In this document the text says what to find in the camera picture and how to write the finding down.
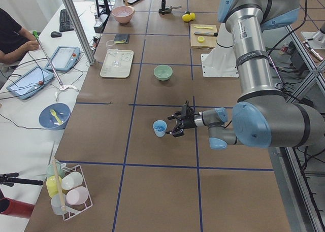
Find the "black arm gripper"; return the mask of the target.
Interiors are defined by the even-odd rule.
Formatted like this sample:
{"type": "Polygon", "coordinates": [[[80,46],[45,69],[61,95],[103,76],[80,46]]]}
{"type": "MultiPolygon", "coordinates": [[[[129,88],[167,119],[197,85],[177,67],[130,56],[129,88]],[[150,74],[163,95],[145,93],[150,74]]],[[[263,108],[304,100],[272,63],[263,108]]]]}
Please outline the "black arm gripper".
{"type": "Polygon", "coordinates": [[[168,120],[176,119],[176,126],[172,130],[166,130],[166,134],[172,135],[173,137],[180,137],[184,135],[184,129],[194,128],[194,116],[195,111],[189,105],[189,101],[186,101],[182,105],[180,111],[176,111],[171,116],[168,116],[168,120]]]}

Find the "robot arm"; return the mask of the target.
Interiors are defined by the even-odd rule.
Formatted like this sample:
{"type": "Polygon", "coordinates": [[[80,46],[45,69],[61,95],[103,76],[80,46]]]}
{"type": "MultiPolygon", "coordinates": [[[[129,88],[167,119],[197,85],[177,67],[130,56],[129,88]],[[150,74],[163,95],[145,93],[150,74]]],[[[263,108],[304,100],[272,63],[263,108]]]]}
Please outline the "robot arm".
{"type": "Polygon", "coordinates": [[[196,113],[188,104],[172,115],[169,132],[207,126],[212,149],[228,145],[250,147],[303,147],[324,140],[324,119],[312,107],[285,101],[274,87],[262,32],[296,21],[300,0],[221,0],[218,21],[232,35],[242,95],[232,110],[232,128],[224,108],[196,113]]]}

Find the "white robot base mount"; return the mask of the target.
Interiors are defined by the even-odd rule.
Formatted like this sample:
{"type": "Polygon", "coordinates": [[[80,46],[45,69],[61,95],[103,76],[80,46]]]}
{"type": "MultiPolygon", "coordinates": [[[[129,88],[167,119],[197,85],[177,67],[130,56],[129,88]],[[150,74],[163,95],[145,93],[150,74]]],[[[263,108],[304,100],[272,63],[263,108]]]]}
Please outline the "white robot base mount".
{"type": "Polygon", "coordinates": [[[225,24],[219,28],[216,46],[209,54],[201,54],[203,77],[239,76],[234,53],[233,37],[225,24]]]}

